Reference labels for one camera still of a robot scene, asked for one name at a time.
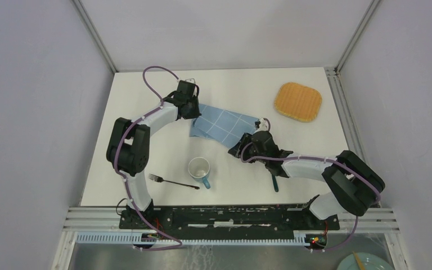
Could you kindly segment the woven bamboo placemat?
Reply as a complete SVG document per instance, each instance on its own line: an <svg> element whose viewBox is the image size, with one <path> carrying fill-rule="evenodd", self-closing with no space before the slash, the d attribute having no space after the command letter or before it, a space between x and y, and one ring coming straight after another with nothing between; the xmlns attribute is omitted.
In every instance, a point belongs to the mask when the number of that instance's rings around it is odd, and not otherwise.
<svg viewBox="0 0 432 270"><path fill-rule="evenodd" d="M304 123L318 116L321 105L319 91L295 82L283 84L274 99L274 108L278 113Z"/></svg>

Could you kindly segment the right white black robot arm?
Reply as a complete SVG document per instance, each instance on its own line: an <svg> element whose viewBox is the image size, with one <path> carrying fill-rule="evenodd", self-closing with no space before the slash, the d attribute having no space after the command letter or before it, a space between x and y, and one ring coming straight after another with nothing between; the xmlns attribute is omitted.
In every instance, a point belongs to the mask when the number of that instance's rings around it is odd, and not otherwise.
<svg viewBox="0 0 432 270"><path fill-rule="evenodd" d="M260 162L275 177L324 182L329 192L308 202L303 224L316 230L325 219L348 212L356 217L381 199L385 182L357 154L344 150L334 157L307 156L280 149L267 130L244 133L228 153L243 163Z"/></svg>

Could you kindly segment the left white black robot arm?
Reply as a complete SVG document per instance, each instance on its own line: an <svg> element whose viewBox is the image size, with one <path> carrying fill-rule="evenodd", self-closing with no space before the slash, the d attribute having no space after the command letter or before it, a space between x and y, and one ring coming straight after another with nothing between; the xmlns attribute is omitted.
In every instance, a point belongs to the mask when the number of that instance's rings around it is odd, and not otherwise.
<svg viewBox="0 0 432 270"><path fill-rule="evenodd" d="M154 203L146 184L145 167L150 157L150 138L162 127L179 119L196 119L200 88L181 80L177 89L136 120L116 119L106 159L123 177L127 205L120 215L120 228L149 228L155 220Z"/></svg>

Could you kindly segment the blue checked cloth napkin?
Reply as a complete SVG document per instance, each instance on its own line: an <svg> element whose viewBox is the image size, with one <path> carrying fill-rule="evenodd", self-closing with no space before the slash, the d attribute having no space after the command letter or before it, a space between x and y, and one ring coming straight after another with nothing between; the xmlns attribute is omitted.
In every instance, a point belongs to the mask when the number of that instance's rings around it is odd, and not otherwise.
<svg viewBox="0 0 432 270"><path fill-rule="evenodd" d="M201 115L190 126L189 136L219 142L230 149L245 133L253 134L258 118L209 105L199 105Z"/></svg>

